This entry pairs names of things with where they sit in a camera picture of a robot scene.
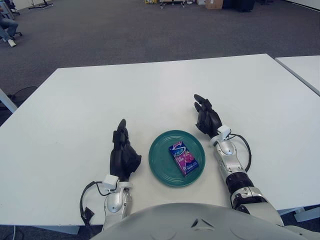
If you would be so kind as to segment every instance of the person's leg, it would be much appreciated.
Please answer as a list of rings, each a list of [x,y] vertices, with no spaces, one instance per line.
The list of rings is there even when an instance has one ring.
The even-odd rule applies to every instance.
[[[2,37],[5,42],[8,41],[8,39],[10,39],[10,36],[8,35],[8,33],[1,26],[1,19],[0,19],[0,37]]]
[[[11,37],[14,37],[15,34],[16,34],[16,30],[17,30],[17,27],[18,27],[18,23],[14,20],[11,20],[9,18],[2,18],[0,19],[0,26],[3,28],[3,29],[7,29],[7,34]]]

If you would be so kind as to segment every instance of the purple box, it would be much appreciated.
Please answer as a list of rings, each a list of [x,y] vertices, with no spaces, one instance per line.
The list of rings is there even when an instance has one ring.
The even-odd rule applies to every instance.
[[[195,157],[191,154],[191,152],[189,152],[183,141],[178,141],[177,143],[170,146],[169,151],[173,155],[184,176],[191,173],[199,166]]]

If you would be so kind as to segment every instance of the gray carpet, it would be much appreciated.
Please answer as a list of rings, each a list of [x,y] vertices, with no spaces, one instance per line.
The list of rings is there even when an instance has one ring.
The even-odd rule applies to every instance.
[[[47,9],[20,11],[16,20],[24,36],[17,36],[17,47],[0,41],[0,87],[7,94],[39,86],[57,68],[262,53],[274,58],[320,55],[320,13],[281,0],[268,6],[257,3],[251,13],[207,10],[194,4],[161,10],[143,0],[53,3]],[[9,115],[0,111],[0,125]],[[283,221],[299,225],[293,213],[283,216]],[[319,218],[300,226],[320,232]],[[25,240],[89,238],[84,227],[78,236],[18,228]],[[11,231],[11,226],[0,226],[0,239]]]

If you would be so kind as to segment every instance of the person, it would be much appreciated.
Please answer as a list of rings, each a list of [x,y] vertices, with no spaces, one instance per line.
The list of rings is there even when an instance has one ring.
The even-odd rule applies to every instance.
[[[0,7],[0,37],[13,48],[16,46],[14,35],[16,34],[18,23],[14,20],[5,18],[1,13],[3,11],[4,10]]]

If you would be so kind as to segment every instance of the logo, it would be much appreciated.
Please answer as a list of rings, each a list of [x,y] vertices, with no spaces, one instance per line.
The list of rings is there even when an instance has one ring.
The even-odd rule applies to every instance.
[[[177,144],[172,146],[172,150],[174,151],[174,157],[180,156],[186,151],[186,147],[182,146],[182,142],[178,142]]]

